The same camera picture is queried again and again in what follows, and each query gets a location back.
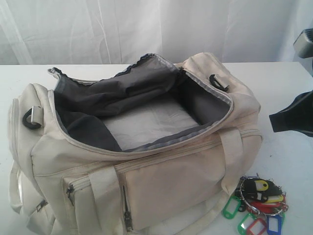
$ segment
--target key ring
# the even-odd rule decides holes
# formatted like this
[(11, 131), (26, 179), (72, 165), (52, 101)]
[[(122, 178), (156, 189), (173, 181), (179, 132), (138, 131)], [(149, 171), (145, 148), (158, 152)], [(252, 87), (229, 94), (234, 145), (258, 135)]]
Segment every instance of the key ring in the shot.
[(288, 210), (288, 205), (285, 202), (281, 202), (281, 204), (283, 204), (283, 206), (281, 207), (280, 210), (278, 210), (276, 213), (264, 213), (262, 211), (260, 211), (259, 209), (257, 209), (256, 207), (250, 205), (250, 203), (245, 199), (244, 195), (243, 195), (243, 185), (245, 180), (249, 180), (249, 179), (255, 179), (258, 178), (260, 179), (260, 177), (244, 177), (241, 181), (240, 187), (239, 187), (239, 194), (241, 197), (241, 200), (243, 200), (243, 202), (249, 207), (251, 208), (252, 211), (254, 211), (255, 213), (257, 213), (258, 215), (263, 214), (265, 215), (265, 217), (267, 216), (276, 216), (276, 215), (280, 215), (282, 212), (286, 212)]

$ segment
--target bag opening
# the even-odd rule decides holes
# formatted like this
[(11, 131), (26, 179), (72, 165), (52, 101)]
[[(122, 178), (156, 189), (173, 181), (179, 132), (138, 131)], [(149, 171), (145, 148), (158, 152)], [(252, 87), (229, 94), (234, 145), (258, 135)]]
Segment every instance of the bag opening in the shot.
[(60, 73), (58, 122), (72, 138), (115, 152), (184, 141), (221, 120), (231, 103), (194, 79), (156, 54), (98, 82)]

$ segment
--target cream duffel bag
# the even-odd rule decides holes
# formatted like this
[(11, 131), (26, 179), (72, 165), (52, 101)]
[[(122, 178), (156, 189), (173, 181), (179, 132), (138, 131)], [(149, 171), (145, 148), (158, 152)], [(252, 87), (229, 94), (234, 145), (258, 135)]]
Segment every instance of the cream duffel bag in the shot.
[(210, 53), (147, 54), (101, 81), (49, 73), (55, 90), (29, 84), (8, 119), (10, 202), (35, 233), (195, 235), (260, 148), (258, 101)]

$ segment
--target white table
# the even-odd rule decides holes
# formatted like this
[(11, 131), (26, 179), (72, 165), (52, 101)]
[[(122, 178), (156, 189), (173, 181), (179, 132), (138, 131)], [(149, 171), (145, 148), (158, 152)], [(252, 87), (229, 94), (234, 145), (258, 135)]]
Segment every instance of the white table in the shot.
[[(230, 72), (254, 92), (262, 105), (259, 127), (264, 142), (247, 175), (273, 178), (287, 192), (290, 206), (283, 226), (283, 235), (312, 234), (313, 231), (313, 139), (295, 131), (273, 133), (269, 114), (291, 104), (300, 93), (313, 89), (313, 78), (298, 62), (228, 63)], [(33, 235), (25, 228), (8, 202), (8, 178), (12, 157), (6, 137), (7, 111), (13, 98), (21, 94), (28, 83), (40, 83), (53, 89), (56, 79), (46, 73), (49, 65), (0, 66), (0, 234)], [(64, 73), (78, 79), (108, 78), (126, 65), (59, 65)], [(219, 216), (201, 235), (236, 235), (243, 218), (238, 213), (232, 220)]]

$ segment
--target white backdrop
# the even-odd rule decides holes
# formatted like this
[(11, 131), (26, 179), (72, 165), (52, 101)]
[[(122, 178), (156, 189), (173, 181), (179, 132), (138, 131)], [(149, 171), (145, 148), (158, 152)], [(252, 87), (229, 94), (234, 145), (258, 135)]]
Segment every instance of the white backdrop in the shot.
[(0, 64), (120, 64), (147, 52), (175, 63), (201, 51), (292, 61), (312, 12), (313, 0), (0, 0)]

